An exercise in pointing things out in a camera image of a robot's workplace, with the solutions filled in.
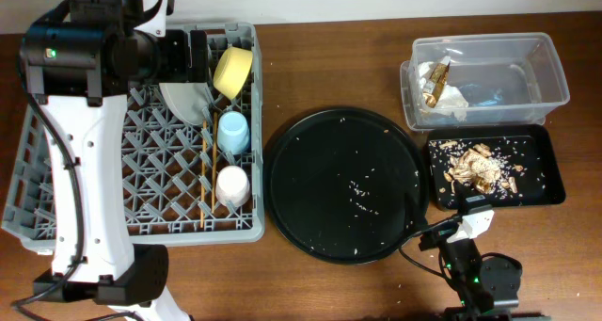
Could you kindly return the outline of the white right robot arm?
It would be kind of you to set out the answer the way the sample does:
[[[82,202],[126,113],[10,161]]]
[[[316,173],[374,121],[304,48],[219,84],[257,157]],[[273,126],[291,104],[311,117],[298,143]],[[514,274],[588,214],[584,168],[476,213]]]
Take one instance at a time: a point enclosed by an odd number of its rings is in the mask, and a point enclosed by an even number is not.
[[[445,282],[458,295],[461,305],[445,309],[448,321],[510,320],[518,306],[522,264],[496,252],[482,254],[474,240],[451,242],[456,231],[444,224],[420,238],[422,251],[438,249],[438,265]]]

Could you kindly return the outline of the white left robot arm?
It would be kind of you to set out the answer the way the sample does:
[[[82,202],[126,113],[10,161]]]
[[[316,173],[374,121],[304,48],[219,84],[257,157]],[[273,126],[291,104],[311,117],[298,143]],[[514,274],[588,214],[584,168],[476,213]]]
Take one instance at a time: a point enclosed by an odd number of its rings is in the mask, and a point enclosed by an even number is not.
[[[160,79],[174,0],[63,0],[25,32],[17,71],[51,157],[56,238],[35,302],[92,300],[113,317],[184,320],[168,251],[136,244],[125,222],[121,143],[128,93]]]

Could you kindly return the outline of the white tissue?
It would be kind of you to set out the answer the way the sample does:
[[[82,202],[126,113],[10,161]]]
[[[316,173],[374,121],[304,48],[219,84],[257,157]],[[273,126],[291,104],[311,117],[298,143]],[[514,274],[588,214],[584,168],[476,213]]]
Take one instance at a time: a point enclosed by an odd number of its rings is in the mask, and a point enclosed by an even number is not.
[[[458,121],[465,121],[468,102],[457,87],[446,85],[440,95],[435,109],[441,110],[443,116],[454,116]]]
[[[420,65],[418,66],[418,73],[419,73],[419,77],[420,77],[419,78],[420,90],[424,90],[424,87],[425,87],[427,81],[429,80],[429,77],[432,74],[436,65],[437,65],[436,62],[428,61],[428,62],[420,63]]]

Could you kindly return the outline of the grey round plate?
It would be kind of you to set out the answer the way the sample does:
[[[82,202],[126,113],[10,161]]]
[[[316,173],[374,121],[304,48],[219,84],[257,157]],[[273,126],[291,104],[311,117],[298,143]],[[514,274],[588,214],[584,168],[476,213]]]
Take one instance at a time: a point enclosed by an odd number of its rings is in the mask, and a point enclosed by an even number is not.
[[[207,83],[160,83],[159,89],[178,120],[194,126],[211,122],[209,107],[213,97]]]

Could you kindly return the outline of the gold snack wrapper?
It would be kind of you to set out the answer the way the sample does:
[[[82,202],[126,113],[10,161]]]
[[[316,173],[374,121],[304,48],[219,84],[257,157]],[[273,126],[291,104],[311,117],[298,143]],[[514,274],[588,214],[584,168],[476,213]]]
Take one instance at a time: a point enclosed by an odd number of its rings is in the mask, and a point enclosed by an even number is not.
[[[451,64],[451,58],[449,56],[443,57],[433,68],[427,81],[422,88],[422,95],[425,100],[425,104],[431,108],[436,106],[443,88],[447,82]]]

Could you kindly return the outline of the wooden chopstick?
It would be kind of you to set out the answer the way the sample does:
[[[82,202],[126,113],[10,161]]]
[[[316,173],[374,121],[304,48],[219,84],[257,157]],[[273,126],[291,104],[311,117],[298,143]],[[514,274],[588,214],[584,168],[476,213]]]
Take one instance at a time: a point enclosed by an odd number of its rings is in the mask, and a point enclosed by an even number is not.
[[[212,146],[212,194],[211,194],[211,212],[215,211],[216,204],[216,177],[217,177],[217,130],[218,130],[218,113],[213,113],[213,146]]]
[[[207,121],[204,120],[203,124],[202,124],[202,130],[201,133],[207,128]],[[207,144],[205,141],[205,138],[202,137],[202,149],[201,149],[201,156],[206,153],[206,148],[207,148]],[[204,161],[201,158],[201,173],[200,173],[200,180],[203,178],[205,178],[205,173],[206,173],[206,166]],[[201,192],[200,192],[200,203],[201,203],[201,207],[200,207],[200,228],[202,230],[204,230],[205,227],[205,212],[202,208],[202,204],[205,202],[205,196],[206,196],[206,190],[205,190],[205,186],[204,184],[201,182]]]

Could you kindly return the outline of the pink plastic cup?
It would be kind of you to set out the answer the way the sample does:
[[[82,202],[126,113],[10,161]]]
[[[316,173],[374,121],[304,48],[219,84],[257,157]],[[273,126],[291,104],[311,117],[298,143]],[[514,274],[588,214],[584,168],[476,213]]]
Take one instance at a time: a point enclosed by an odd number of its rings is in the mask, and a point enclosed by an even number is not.
[[[221,169],[216,178],[217,200],[227,206],[230,202],[234,207],[243,206],[250,196],[250,181],[245,171],[237,166],[227,166]]]

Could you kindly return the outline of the yellow bowl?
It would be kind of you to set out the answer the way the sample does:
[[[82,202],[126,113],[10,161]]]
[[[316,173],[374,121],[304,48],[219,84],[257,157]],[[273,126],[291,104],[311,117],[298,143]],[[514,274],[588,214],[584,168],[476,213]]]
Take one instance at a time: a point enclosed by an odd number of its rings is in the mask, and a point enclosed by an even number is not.
[[[214,73],[214,87],[229,100],[233,100],[243,88],[251,71],[253,53],[231,46],[219,59]]]

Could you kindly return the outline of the blue plastic cup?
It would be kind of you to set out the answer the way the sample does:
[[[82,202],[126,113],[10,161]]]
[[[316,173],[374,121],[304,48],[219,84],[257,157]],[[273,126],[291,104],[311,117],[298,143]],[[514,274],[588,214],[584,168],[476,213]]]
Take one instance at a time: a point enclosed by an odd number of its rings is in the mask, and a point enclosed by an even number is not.
[[[241,154],[250,146],[246,117],[236,111],[225,112],[218,122],[217,146],[222,152]]]

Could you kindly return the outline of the food scraps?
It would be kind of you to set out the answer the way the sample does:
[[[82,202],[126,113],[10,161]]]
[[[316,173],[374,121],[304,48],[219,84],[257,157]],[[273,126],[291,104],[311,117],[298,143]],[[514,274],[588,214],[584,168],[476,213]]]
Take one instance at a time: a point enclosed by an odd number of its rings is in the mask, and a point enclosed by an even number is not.
[[[511,155],[500,147],[490,147],[482,142],[468,144],[461,140],[432,143],[436,164],[440,165],[447,188],[453,196],[460,189],[471,189],[495,199],[521,198],[518,179],[525,175],[521,164],[512,163]]]

